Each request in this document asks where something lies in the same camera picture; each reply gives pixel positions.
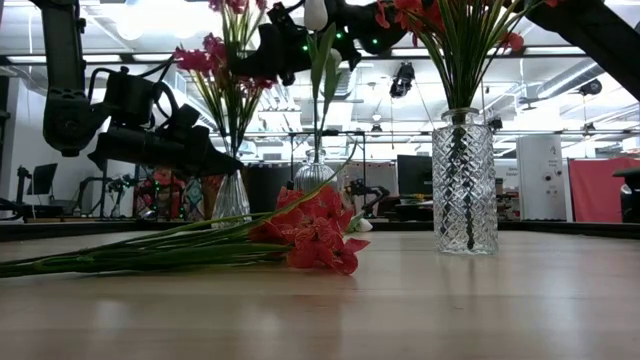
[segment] textured glass vase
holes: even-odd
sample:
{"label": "textured glass vase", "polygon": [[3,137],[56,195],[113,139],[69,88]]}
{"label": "textured glass vase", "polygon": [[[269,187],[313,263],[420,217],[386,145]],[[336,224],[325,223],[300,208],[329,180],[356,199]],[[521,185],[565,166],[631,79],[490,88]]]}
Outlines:
{"label": "textured glass vase", "polygon": [[498,252],[493,134],[478,110],[449,110],[433,132],[433,211],[438,250]]}
{"label": "textured glass vase", "polygon": [[[225,175],[222,183],[220,184],[220,190],[218,190],[211,218],[221,219],[226,217],[237,217],[248,215],[250,213],[251,209],[249,207],[249,198],[247,197],[247,190],[242,182],[242,175],[240,174],[240,171],[236,171],[231,175]],[[249,221],[251,221],[251,217],[246,216],[234,221],[215,223],[212,227],[226,228]]]}
{"label": "textured glass vase", "polygon": [[[302,190],[305,193],[318,187],[333,175],[333,169],[324,163],[326,152],[322,149],[318,151],[318,161],[315,161],[315,151],[307,151],[307,164],[298,170],[293,184],[296,190]],[[329,183],[331,187],[338,190],[338,180],[333,178]]]}

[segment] white flower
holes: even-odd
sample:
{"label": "white flower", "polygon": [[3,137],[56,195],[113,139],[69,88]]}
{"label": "white flower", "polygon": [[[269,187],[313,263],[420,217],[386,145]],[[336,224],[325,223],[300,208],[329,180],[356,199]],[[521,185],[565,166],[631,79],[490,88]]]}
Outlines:
{"label": "white flower", "polygon": [[327,26],[329,16],[324,0],[306,0],[304,4],[304,27],[311,31],[320,31]]}

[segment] wooden table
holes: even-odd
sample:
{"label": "wooden table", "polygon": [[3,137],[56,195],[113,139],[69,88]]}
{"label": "wooden table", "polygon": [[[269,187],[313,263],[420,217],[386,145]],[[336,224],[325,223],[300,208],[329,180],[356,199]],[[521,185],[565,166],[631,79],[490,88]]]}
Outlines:
{"label": "wooden table", "polygon": [[[0,244],[0,258],[131,234]],[[352,277],[281,268],[0,280],[0,359],[640,359],[640,242],[503,232],[496,257],[370,233]]]}

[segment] glass vase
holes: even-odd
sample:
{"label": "glass vase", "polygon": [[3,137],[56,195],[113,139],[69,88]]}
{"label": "glass vase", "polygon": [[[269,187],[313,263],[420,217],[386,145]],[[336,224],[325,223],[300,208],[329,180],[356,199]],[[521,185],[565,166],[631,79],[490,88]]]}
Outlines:
{"label": "glass vase", "polygon": [[[296,190],[302,190],[309,193],[317,188],[320,184],[327,181],[333,175],[333,169],[324,163],[326,152],[322,149],[318,150],[316,160],[315,150],[307,150],[307,164],[301,167],[293,179],[293,185]],[[329,186],[338,190],[338,179],[333,178],[329,182]]]}
{"label": "glass vase", "polygon": [[498,252],[493,133],[476,109],[449,110],[433,132],[433,212],[438,250]]}
{"label": "glass vase", "polygon": [[[237,170],[233,174],[227,174],[222,179],[218,195],[216,196],[216,203],[213,206],[212,219],[221,219],[226,217],[237,217],[242,215],[249,215],[251,209],[249,207],[249,198],[247,197],[247,190],[242,182],[242,175]],[[215,223],[212,225],[214,228],[227,228],[235,225],[243,224],[251,221],[251,217],[241,217],[233,221],[225,221],[221,223]]]}

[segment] monitor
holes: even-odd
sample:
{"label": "monitor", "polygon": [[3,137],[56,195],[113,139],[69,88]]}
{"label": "monitor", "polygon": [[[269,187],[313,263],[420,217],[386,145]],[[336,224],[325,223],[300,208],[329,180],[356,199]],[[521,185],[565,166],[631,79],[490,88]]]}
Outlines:
{"label": "monitor", "polygon": [[27,195],[47,195],[51,192],[53,177],[56,175],[58,164],[40,165],[33,169],[31,184]]}
{"label": "monitor", "polygon": [[430,156],[398,155],[400,195],[433,194],[433,168]]}

